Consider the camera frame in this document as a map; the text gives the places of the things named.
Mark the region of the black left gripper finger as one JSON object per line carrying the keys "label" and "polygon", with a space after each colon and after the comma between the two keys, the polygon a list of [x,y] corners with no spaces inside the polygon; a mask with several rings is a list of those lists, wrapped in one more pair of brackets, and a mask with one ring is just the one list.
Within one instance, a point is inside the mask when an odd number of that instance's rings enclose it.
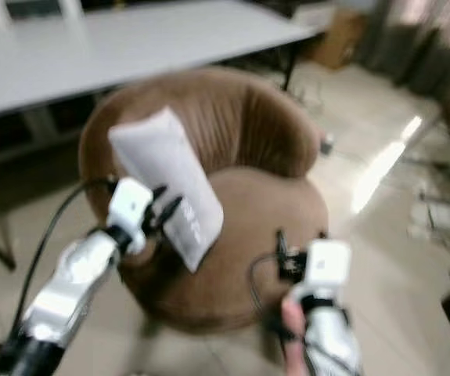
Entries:
{"label": "black left gripper finger", "polygon": [[156,196],[156,204],[160,203],[159,210],[156,212],[156,231],[163,232],[165,225],[171,221],[172,216],[179,209],[179,205],[184,200],[183,196],[174,196],[162,198],[161,194]]}

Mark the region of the bare person hand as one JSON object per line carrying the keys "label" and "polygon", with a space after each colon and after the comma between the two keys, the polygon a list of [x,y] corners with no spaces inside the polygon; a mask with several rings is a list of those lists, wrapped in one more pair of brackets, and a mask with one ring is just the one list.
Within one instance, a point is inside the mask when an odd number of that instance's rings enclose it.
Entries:
{"label": "bare person hand", "polygon": [[306,360],[304,360],[304,342],[302,337],[306,331],[307,320],[304,318],[303,309],[297,302],[285,298],[279,306],[279,318],[281,318],[284,334],[290,339],[283,339],[285,374],[288,376],[305,376],[308,373]]}

